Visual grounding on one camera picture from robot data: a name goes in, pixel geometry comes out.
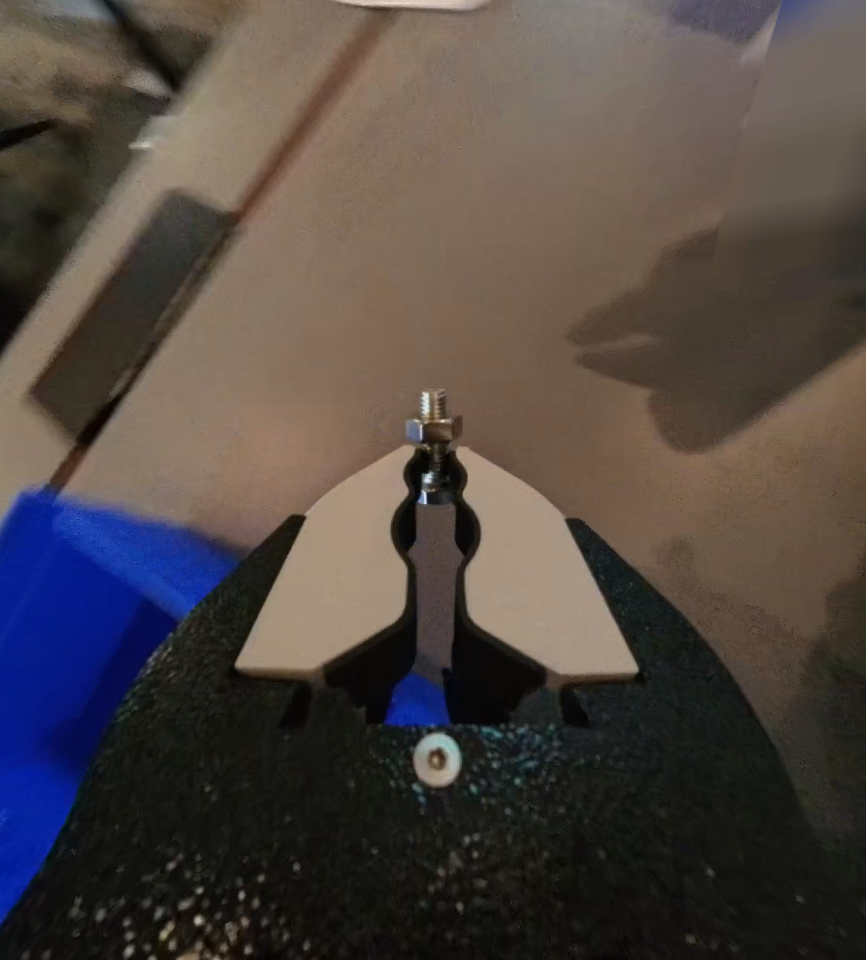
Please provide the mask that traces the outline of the blue plastic bin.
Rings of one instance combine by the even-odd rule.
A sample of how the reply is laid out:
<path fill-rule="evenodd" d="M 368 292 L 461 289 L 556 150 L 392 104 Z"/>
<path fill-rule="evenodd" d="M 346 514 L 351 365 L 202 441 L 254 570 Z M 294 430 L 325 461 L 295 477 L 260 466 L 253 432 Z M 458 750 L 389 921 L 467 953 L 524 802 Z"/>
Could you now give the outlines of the blue plastic bin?
<path fill-rule="evenodd" d="M 247 558 L 0 534 L 0 958 L 470 958 L 405 732 L 239 674 L 304 518 Z"/>

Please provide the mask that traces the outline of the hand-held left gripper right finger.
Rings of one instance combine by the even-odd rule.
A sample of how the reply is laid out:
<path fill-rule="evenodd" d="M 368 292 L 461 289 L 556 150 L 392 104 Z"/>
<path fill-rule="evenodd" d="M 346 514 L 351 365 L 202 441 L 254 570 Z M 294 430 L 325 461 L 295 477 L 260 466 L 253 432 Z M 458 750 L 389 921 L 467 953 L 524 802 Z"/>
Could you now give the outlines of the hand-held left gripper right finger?
<path fill-rule="evenodd" d="M 479 539 L 463 573 L 473 626 L 551 687 L 631 681 L 638 664 L 562 512 L 471 448 L 457 450 Z"/>

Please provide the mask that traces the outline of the silver hex nut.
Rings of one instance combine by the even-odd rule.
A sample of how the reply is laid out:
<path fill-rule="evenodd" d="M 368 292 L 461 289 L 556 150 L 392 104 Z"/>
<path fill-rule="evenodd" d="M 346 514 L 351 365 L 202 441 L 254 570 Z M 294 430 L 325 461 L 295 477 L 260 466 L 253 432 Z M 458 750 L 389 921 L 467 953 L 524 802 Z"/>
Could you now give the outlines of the silver hex nut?
<path fill-rule="evenodd" d="M 463 417 L 451 415 L 440 418 L 412 416 L 405 421 L 406 441 L 417 447 L 449 447 L 463 436 Z"/>

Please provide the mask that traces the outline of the silver hex bolt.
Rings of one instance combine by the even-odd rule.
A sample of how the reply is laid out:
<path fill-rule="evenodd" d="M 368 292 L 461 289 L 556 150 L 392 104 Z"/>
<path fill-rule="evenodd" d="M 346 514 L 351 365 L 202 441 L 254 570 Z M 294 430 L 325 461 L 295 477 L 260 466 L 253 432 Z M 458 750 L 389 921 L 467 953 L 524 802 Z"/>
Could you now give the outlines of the silver hex bolt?
<path fill-rule="evenodd" d="M 440 419 L 449 417 L 446 391 L 442 388 L 425 390 L 419 395 L 419 417 Z M 424 447 L 426 466 L 421 474 L 419 502 L 424 506 L 443 506 L 451 501 L 448 458 L 450 446 Z"/>

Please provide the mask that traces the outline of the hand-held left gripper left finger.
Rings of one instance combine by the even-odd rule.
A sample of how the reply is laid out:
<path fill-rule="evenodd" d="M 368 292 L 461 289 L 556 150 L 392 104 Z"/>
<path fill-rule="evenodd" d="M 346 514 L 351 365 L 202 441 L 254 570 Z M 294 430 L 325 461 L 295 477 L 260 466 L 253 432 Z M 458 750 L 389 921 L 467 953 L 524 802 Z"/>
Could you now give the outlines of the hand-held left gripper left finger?
<path fill-rule="evenodd" d="M 404 613 L 408 568 L 392 522 L 408 495 L 413 455 L 398 447 L 307 511 L 235 661 L 239 674 L 324 681 L 334 662 Z"/>

